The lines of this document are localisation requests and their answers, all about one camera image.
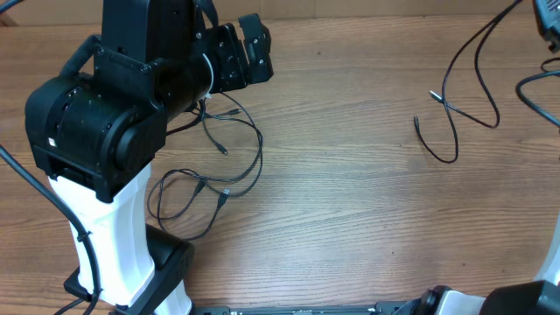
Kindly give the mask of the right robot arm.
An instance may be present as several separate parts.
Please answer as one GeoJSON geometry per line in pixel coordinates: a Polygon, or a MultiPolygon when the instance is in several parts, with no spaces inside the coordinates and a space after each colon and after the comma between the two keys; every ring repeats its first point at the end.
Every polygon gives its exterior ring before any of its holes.
{"type": "MultiPolygon", "coordinates": [[[[439,162],[452,164],[459,158],[459,138],[452,120],[451,110],[456,113],[485,126],[489,129],[498,127],[501,121],[500,111],[498,110],[494,98],[489,92],[487,85],[480,73],[479,60],[480,51],[486,43],[487,38],[494,28],[503,20],[522,1],[513,1],[502,12],[498,13],[485,26],[469,38],[456,52],[445,73],[441,94],[430,91],[431,97],[442,104],[448,117],[451,131],[454,137],[454,158],[444,160],[439,157],[424,141],[421,134],[418,117],[414,116],[414,127],[417,137],[423,147],[439,162]],[[487,99],[490,101],[496,122],[494,125],[482,122],[478,118],[452,106],[446,99],[446,86],[448,77],[459,55],[483,32],[486,32],[480,40],[474,54],[474,69],[478,77],[479,84],[484,90],[487,99]]],[[[549,49],[556,53],[559,51],[559,1],[532,1],[535,12],[537,30],[544,41],[549,42],[549,49]]],[[[559,118],[554,117],[536,103],[531,101],[524,93],[523,87],[531,82],[539,81],[549,77],[559,77],[559,70],[549,71],[545,65],[559,60],[559,57],[545,60],[540,68],[541,72],[520,80],[515,86],[515,92],[528,108],[549,123],[559,129],[559,118]]],[[[501,287],[493,290],[487,297],[467,295],[457,290],[452,290],[447,286],[437,286],[432,290],[427,290],[420,298],[410,300],[394,310],[393,314],[550,314],[559,315],[559,215],[556,221],[555,232],[549,247],[548,254],[542,267],[534,278],[533,282],[517,284],[513,286],[501,287]]]]}

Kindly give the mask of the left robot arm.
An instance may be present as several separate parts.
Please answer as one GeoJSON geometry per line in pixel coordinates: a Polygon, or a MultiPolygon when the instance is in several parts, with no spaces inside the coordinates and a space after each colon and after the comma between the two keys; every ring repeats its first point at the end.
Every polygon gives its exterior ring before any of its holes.
{"type": "Polygon", "coordinates": [[[221,24],[210,1],[107,1],[101,33],[28,98],[25,130],[45,196],[67,217],[79,257],[77,302],[117,314],[191,314],[193,245],[150,226],[144,198],[168,124],[209,95],[268,81],[260,17],[221,24]]]}

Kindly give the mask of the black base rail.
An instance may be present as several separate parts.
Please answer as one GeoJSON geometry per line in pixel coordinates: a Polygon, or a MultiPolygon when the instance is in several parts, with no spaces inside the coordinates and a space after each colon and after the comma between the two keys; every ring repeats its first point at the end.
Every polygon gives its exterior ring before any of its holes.
{"type": "Polygon", "coordinates": [[[227,306],[195,306],[195,315],[393,315],[403,301],[386,301],[370,305],[292,306],[230,308],[227,306]]]}

